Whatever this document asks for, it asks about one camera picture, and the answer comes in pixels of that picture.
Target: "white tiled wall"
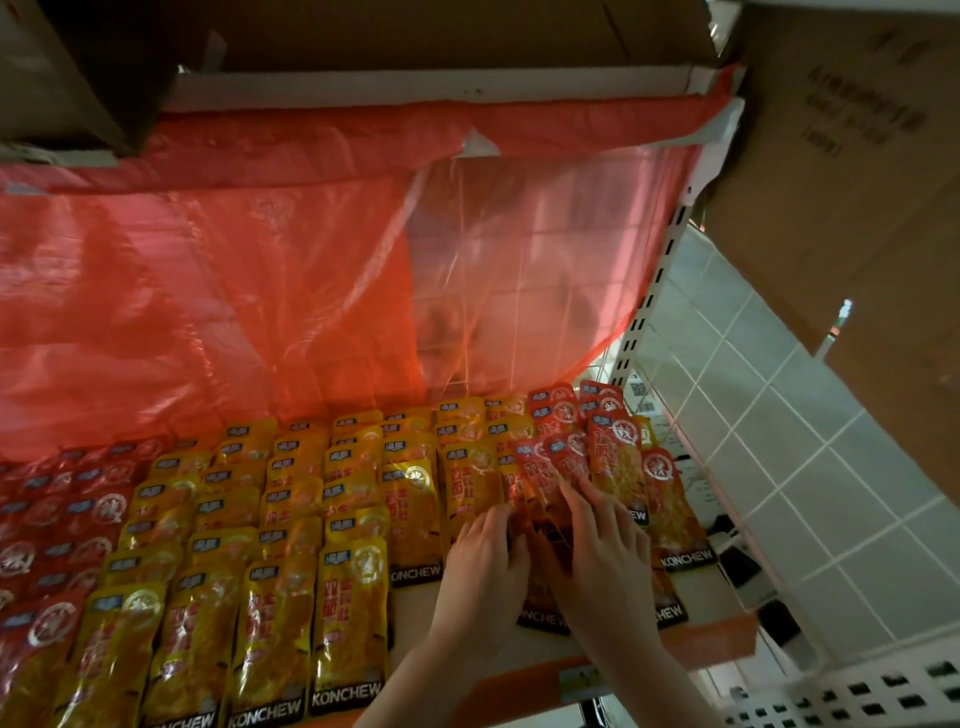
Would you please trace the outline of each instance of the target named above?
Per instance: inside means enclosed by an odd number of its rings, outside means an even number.
[[[673,256],[637,366],[828,660],[960,631],[960,511],[703,235]]]

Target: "snack packet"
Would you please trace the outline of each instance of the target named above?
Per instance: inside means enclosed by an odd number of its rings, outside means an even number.
[[[537,436],[537,426],[528,415],[507,414],[487,423],[487,434],[496,443],[496,453],[505,455],[513,452],[513,443]]]
[[[260,491],[241,485],[212,496],[200,496],[194,502],[195,531],[256,526],[260,520]]]
[[[457,400],[443,400],[437,404],[438,423],[483,420],[486,414],[487,409],[482,397],[461,397]]]
[[[443,449],[442,455],[452,543],[466,523],[503,502],[503,486],[492,440],[452,445]]]
[[[324,483],[318,478],[298,480],[289,488],[268,491],[260,503],[260,526],[276,526],[319,516]]]
[[[365,412],[354,412],[349,415],[343,415],[333,421],[333,428],[330,431],[330,441],[335,442],[338,437],[350,434],[358,429],[364,429],[371,425],[379,425],[383,422],[383,412],[378,409],[368,409]]]
[[[366,708],[380,693],[389,669],[389,586],[383,539],[332,544],[321,553],[310,715]]]
[[[183,549],[176,544],[147,546],[133,551],[114,551],[107,557],[100,583],[105,587],[126,584],[169,584],[183,561]]]
[[[487,421],[493,422],[507,415],[527,414],[527,399],[520,395],[496,395],[484,399]]]
[[[267,490],[275,491],[305,478],[324,477],[324,453],[283,452],[267,465]]]
[[[305,715],[316,577],[317,559],[304,556],[247,569],[228,725],[256,725],[269,713],[269,725],[281,728]]]
[[[193,502],[193,496],[199,487],[195,475],[147,480],[133,489],[133,502],[130,515],[134,519],[155,519],[164,511],[169,511],[184,503]]]
[[[626,506],[634,521],[650,523],[639,448],[640,430],[625,409],[594,412],[587,425],[593,484]]]
[[[670,577],[662,569],[653,569],[654,608],[657,610],[657,629],[666,629],[690,619],[684,603],[677,596]]]
[[[444,576],[440,500],[432,461],[383,466],[380,477],[390,510],[390,581],[395,589],[438,581]]]
[[[233,465],[217,463],[206,470],[197,492],[202,496],[211,496],[240,487],[262,491],[266,472],[267,465],[262,460],[247,460]]]
[[[86,594],[56,597],[0,611],[0,725],[46,726],[50,696],[63,675],[84,611]]]
[[[57,689],[53,728],[135,724],[166,589],[166,584],[128,584],[87,598]]]
[[[324,485],[321,508],[325,518],[383,505],[383,489],[373,471],[355,473]]]
[[[324,455],[324,480],[338,480],[347,475],[380,469],[383,432],[379,425],[347,435],[342,440],[341,445],[334,445]]]
[[[437,438],[432,432],[407,432],[383,439],[382,462],[405,463],[410,460],[437,460]]]
[[[245,569],[210,562],[175,579],[140,711],[144,728],[220,725]]]
[[[582,426],[577,395],[566,382],[534,390],[527,396],[527,406],[541,435],[558,434]]]
[[[124,523],[120,531],[117,548],[124,550],[163,544],[182,545],[192,531],[193,503],[181,503],[153,517],[131,518]]]
[[[654,564],[666,571],[686,571],[715,564],[707,533],[686,502],[673,456],[665,449],[643,453],[650,503],[650,546]]]
[[[259,558],[260,546],[255,528],[221,528],[195,533],[186,547],[190,566],[238,561],[247,565]]]
[[[346,544],[372,538],[386,541],[389,535],[390,511],[384,505],[375,505],[328,519],[324,541],[328,544]]]
[[[150,468],[151,479],[166,480],[178,475],[196,475],[210,465],[213,453],[208,450],[177,450],[160,455]]]
[[[324,520],[308,516],[282,527],[267,526],[257,533],[263,549],[262,559],[282,559],[286,556],[313,556],[324,547]]]

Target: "red snack packet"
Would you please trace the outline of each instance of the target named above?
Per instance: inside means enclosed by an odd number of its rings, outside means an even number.
[[[686,571],[715,564],[707,533],[686,502],[673,456],[663,448],[643,453],[650,505],[650,540],[654,566]]]
[[[83,591],[0,613],[0,723],[46,725],[84,612]]]
[[[527,395],[529,412],[541,435],[566,432],[581,426],[580,409],[573,387],[566,382]]]
[[[626,408],[623,403],[623,389],[615,384],[604,384],[593,379],[583,379],[580,382],[580,417],[584,422],[590,421],[590,415],[594,411],[609,413]]]

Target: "human hand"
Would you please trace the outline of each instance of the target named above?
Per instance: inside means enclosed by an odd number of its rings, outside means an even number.
[[[566,623],[600,671],[629,669],[637,657],[659,653],[650,540],[613,497],[561,481],[573,520],[572,573],[564,573],[542,534],[531,547]]]
[[[507,548],[514,509],[497,505],[460,531],[446,559],[428,640],[482,669],[496,656],[523,608],[530,577],[525,535]]]

